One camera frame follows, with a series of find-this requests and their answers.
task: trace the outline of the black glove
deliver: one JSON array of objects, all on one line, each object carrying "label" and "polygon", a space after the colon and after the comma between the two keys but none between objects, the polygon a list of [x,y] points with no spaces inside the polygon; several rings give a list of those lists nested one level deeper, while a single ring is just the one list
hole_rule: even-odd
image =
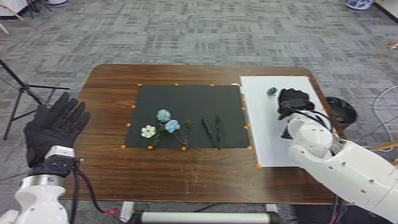
[{"label": "black glove", "polygon": [[296,110],[314,110],[314,104],[309,101],[309,95],[300,90],[282,89],[277,102],[277,112],[280,114],[279,120],[282,120],[295,113],[287,108],[293,108]]},{"label": "black glove", "polygon": [[46,153],[55,145],[72,148],[74,140],[83,131],[90,114],[85,103],[64,93],[51,108],[37,107],[33,120],[23,129],[26,138],[26,162],[35,167],[44,161]]}]

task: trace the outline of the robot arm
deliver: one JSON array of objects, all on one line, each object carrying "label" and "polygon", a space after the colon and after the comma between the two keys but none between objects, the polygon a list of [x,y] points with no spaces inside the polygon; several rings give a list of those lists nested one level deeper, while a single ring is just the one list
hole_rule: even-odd
[{"label": "robot arm", "polygon": [[39,169],[23,179],[14,198],[21,212],[10,210],[0,218],[0,224],[67,224],[67,213],[58,203],[65,193],[64,178],[74,166],[72,149],[53,146]]},{"label": "robot arm", "polygon": [[51,108],[39,106],[24,127],[26,163],[32,168],[14,194],[21,213],[10,210],[0,224],[67,224],[67,213],[58,203],[65,193],[64,178],[74,169],[72,144],[88,122],[85,104],[64,93]]},{"label": "robot arm", "polygon": [[[293,113],[287,118],[291,160],[344,201],[398,223],[394,166],[364,147],[337,138],[305,115]],[[330,156],[332,148],[339,151]]]}]

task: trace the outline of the blue flower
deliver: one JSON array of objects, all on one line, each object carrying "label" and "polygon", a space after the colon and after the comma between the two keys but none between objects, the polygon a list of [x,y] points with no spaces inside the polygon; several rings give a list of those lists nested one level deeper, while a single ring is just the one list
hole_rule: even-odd
[{"label": "blue flower", "polygon": [[172,133],[177,129],[179,129],[177,121],[175,120],[170,120],[165,123],[165,130],[167,130],[168,133]]},{"label": "blue flower", "polygon": [[156,118],[158,121],[167,122],[170,120],[170,112],[167,110],[159,110]]}]

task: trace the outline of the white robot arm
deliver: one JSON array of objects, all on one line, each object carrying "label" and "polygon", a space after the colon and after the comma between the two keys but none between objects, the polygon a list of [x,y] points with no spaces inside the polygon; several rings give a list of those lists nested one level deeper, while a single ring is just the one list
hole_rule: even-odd
[{"label": "white robot arm", "polygon": [[[289,157],[316,181],[348,203],[398,223],[398,171],[390,163],[351,141],[341,140],[302,114],[289,116],[287,133]],[[335,145],[341,150],[330,156]]]},{"label": "white robot arm", "polygon": [[46,154],[44,168],[39,170],[37,175],[35,171],[32,171],[33,175],[23,179],[21,187],[14,194],[21,212],[10,210],[0,217],[0,224],[69,223],[65,209],[58,203],[58,197],[65,193],[62,176],[69,173],[72,160],[72,149],[62,146],[53,146]]}]

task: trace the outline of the chair leg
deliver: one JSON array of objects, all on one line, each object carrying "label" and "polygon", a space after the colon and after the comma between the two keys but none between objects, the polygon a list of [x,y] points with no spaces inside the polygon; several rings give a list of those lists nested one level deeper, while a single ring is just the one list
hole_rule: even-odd
[{"label": "chair leg", "polygon": [[7,33],[8,34],[8,30],[5,29],[5,26],[3,26],[3,24],[0,23],[0,28],[1,28],[1,30],[3,30],[3,33]]},{"label": "chair leg", "polygon": [[17,15],[17,13],[14,12],[14,10],[12,10],[5,5],[0,5],[0,7],[3,7],[3,8],[8,10],[8,12],[14,14],[14,16],[16,16],[16,18],[17,18],[19,20],[24,20],[24,19],[21,18],[21,16]]}]

